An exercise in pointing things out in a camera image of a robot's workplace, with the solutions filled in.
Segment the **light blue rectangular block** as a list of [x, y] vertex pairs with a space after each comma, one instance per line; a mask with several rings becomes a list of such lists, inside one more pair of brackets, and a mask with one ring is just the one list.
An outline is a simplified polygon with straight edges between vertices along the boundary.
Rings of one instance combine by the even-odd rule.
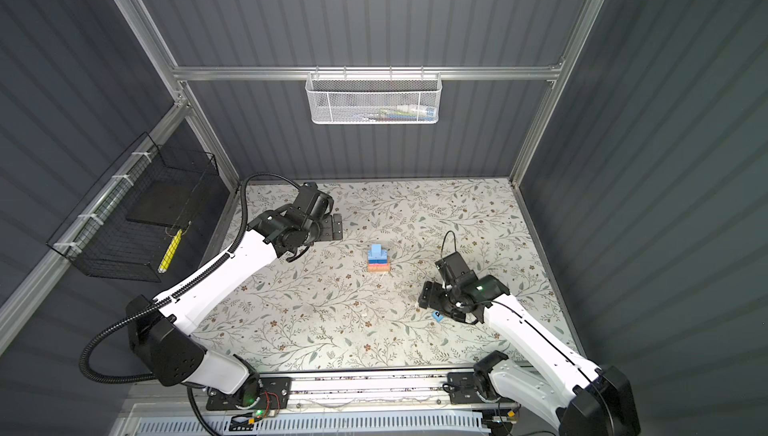
[[384, 265], [389, 263], [389, 255], [387, 251], [383, 251], [381, 253], [374, 254], [373, 252], [368, 253], [368, 263], [374, 264], [374, 265]]

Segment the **pink rectangular block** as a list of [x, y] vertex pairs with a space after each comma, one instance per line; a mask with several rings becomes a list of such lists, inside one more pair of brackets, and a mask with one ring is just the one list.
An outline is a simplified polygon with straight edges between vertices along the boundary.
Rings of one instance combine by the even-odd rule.
[[390, 271], [390, 265], [388, 264], [369, 264], [367, 267], [369, 272], [388, 272]]

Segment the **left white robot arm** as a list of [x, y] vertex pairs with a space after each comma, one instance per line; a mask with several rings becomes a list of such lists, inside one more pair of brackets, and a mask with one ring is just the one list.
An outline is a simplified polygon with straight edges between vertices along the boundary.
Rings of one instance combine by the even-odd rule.
[[208, 314], [250, 276], [280, 257], [293, 262], [316, 242], [342, 235], [334, 200], [313, 182], [297, 188], [295, 199], [256, 216], [243, 214], [235, 240], [217, 258], [155, 297], [160, 309], [146, 316], [149, 300], [138, 297], [126, 312], [133, 317], [129, 346], [164, 386], [191, 385], [223, 394], [251, 394], [255, 369], [236, 356], [208, 349], [192, 335]]

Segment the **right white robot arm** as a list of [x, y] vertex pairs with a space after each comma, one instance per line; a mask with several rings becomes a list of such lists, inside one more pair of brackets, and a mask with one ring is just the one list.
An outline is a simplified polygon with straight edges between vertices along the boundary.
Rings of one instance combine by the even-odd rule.
[[448, 381], [453, 399], [512, 400], [561, 435], [638, 435], [641, 424], [628, 378], [570, 349], [524, 309], [497, 278], [478, 277], [458, 252], [436, 263], [440, 282], [425, 282], [418, 303], [457, 323], [472, 316], [511, 342], [534, 367], [526, 371], [495, 350], [465, 383]]

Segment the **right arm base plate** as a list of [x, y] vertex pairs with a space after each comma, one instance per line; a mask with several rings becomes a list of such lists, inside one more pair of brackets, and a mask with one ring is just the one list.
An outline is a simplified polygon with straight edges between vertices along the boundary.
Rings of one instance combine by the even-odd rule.
[[454, 371], [446, 375], [442, 389], [449, 396], [452, 405], [477, 404], [481, 399], [477, 393], [475, 377], [471, 371]]

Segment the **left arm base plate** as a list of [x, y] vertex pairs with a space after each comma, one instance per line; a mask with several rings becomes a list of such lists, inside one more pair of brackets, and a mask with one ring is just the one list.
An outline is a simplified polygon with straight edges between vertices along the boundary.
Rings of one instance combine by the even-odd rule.
[[218, 390], [208, 391], [205, 409], [208, 411], [278, 411], [285, 409], [291, 394], [292, 379], [289, 377], [249, 378], [244, 386], [233, 394]]

